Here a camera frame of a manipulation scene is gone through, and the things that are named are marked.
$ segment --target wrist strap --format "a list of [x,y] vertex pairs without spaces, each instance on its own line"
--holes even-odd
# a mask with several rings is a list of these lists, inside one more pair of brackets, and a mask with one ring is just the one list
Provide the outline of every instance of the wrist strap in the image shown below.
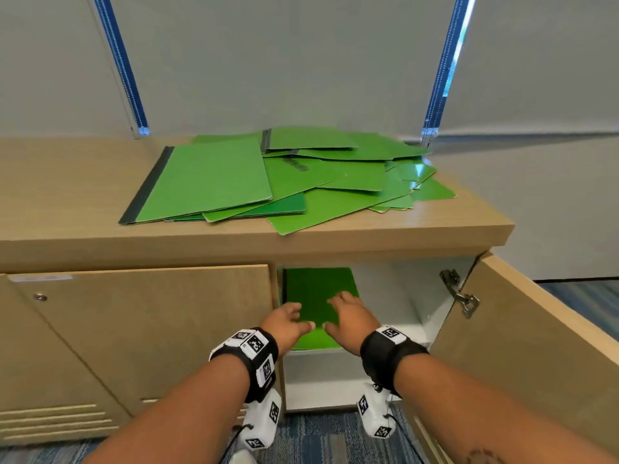
[[393,378],[398,365],[405,356],[418,353],[428,353],[428,350],[388,325],[376,329],[361,344],[365,373],[380,387],[397,396]]
[[209,361],[223,354],[240,358],[250,374],[250,390],[245,403],[261,402],[275,382],[279,347],[273,335],[259,327],[241,329],[218,345],[211,352]]

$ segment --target wire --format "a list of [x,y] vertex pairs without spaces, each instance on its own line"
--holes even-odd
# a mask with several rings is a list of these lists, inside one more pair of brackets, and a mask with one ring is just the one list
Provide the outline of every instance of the wire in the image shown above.
[[228,454],[228,451],[230,451],[230,448],[232,448],[232,445],[234,444],[238,436],[241,434],[241,431],[243,431],[243,429],[245,428],[249,428],[250,430],[252,430],[254,429],[254,426],[248,423],[247,425],[243,425],[241,428],[239,428],[236,431],[235,435],[232,437],[232,439],[228,443],[228,447],[226,448],[226,451],[223,452],[223,456],[221,456],[221,459],[219,460],[219,464],[221,464],[223,460],[226,459],[226,455]]
[[402,433],[402,435],[404,435],[404,437],[406,438],[406,441],[408,441],[408,444],[410,445],[411,449],[413,450],[413,452],[415,453],[415,456],[417,456],[417,459],[419,460],[419,462],[421,464],[423,464],[423,459],[422,457],[419,455],[419,453],[417,452],[417,448],[415,448],[415,446],[413,445],[413,442],[410,440],[410,438],[408,437],[408,432],[406,431],[406,429],[402,426],[402,424],[398,421],[397,418],[395,418],[393,415],[391,415],[390,413],[383,415],[383,417],[385,418],[392,418],[394,422],[396,422],[396,425],[398,425],[398,428],[400,429],[400,432]]

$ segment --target floor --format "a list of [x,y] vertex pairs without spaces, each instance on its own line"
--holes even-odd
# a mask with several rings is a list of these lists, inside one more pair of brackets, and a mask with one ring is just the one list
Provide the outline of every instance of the floor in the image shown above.
[[[540,286],[619,342],[619,280]],[[396,416],[406,423],[401,411]],[[369,438],[355,411],[289,414],[275,439],[274,446],[256,455],[260,464],[421,464],[400,431],[388,440]],[[423,455],[417,440],[412,439]],[[0,448],[0,464],[78,464],[99,442]]]

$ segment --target tattoo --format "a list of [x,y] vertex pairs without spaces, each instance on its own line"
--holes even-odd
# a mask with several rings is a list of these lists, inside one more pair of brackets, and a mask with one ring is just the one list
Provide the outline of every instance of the tattoo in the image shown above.
[[466,464],[505,464],[505,461],[488,449],[474,449],[468,453]]

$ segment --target gray window shade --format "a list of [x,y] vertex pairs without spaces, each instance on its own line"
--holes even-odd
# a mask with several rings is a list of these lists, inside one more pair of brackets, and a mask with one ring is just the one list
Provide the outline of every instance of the gray window shade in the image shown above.
[[419,136],[454,0],[112,0],[151,132]]
[[477,0],[440,134],[619,131],[619,0]]
[[0,135],[131,136],[88,0],[2,0]]

